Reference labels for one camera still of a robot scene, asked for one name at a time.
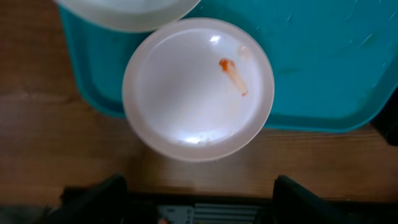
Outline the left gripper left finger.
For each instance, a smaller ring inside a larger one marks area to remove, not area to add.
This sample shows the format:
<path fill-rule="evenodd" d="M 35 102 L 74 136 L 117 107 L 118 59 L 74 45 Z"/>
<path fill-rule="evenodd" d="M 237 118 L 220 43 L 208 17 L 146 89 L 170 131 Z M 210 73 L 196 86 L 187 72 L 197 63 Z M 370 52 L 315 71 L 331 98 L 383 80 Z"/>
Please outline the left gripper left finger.
<path fill-rule="evenodd" d="M 127 183 L 113 175 L 78 198 L 44 216 L 44 224 L 121 223 L 127 199 Z"/>

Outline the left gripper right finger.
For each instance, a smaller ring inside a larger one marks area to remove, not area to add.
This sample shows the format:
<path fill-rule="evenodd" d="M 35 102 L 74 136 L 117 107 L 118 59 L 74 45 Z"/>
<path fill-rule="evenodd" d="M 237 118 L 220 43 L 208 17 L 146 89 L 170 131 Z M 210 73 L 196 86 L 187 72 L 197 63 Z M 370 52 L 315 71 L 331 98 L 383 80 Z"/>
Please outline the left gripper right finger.
<path fill-rule="evenodd" d="M 272 207 L 277 223 L 351 223 L 341 211 L 286 175 L 278 176 L 274 182 Z"/>

